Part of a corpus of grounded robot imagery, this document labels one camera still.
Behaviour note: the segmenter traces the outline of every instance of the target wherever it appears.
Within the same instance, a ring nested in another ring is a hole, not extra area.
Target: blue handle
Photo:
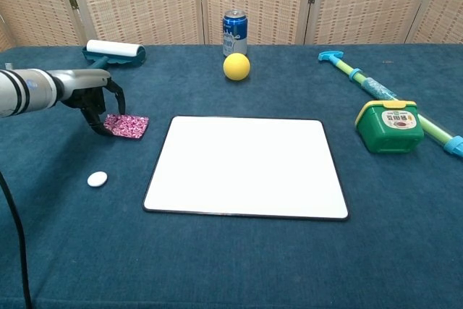
[[[318,55],[318,61],[330,61],[334,65],[343,57],[343,51],[324,51]]]
[[[94,63],[92,63],[88,69],[105,69],[106,65],[108,65],[108,56],[102,56],[100,59],[96,60]]]
[[[443,149],[452,155],[463,157],[463,137],[459,135],[453,137],[445,144]]]

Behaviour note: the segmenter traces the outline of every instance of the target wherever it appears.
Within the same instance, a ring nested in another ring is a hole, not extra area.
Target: yellow lid
[[[369,101],[362,107],[362,110],[360,110],[357,115],[355,126],[357,126],[357,123],[359,123],[365,111],[367,111],[369,107],[375,105],[382,105],[386,109],[403,109],[405,106],[416,106],[417,104],[414,101]]]

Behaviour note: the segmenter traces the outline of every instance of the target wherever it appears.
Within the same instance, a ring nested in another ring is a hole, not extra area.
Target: teal handle
[[[102,56],[100,59],[94,61],[88,69],[105,69],[108,65],[108,56]]]
[[[343,51],[324,51],[318,55],[318,61],[330,61],[334,65],[338,63],[343,57]]]

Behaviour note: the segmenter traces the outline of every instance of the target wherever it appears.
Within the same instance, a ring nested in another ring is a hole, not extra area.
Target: can label
[[[417,126],[415,116],[406,110],[387,110],[381,116],[386,126],[396,130],[410,130]]]
[[[247,38],[241,39],[239,35],[224,32],[224,55],[234,54],[239,52],[241,54],[247,53]]]
[[[224,18],[224,55],[247,53],[247,19]]]

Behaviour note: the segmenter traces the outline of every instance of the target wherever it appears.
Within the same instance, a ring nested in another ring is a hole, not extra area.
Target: white surface
[[[100,187],[101,185],[103,185],[106,180],[108,179],[108,174],[105,173],[105,172],[95,172],[93,174],[91,174],[88,179],[87,179],[87,183],[91,186],[91,187]]]
[[[50,102],[48,103],[46,108],[49,109],[53,105],[56,104],[56,94],[58,93],[58,91],[56,90],[56,83],[53,81],[51,76],[49,74],[47,74],[46,72],[44,72],[43,70],[39,70],[39,69],[31,69],[31,70],[33,70],[34,72],[38,72],[40,75],[43,76],[43,78],[45,78],[45,80],[48,81],[48,84],[49,84],[50,89],[51,89],[51,98],[50,98]]]
[[[87,42],[87,51],[128,57],[137,56],[139,47],[141,45],[135,43],[118,43],[116,41],[89,40]]]
[[[347,217],[323,126],[315,120],[174,117],[144,206]]]
[[[17,94],[14,85],[6,73],[0,72],[0,117],[13,114],[17,104]]]

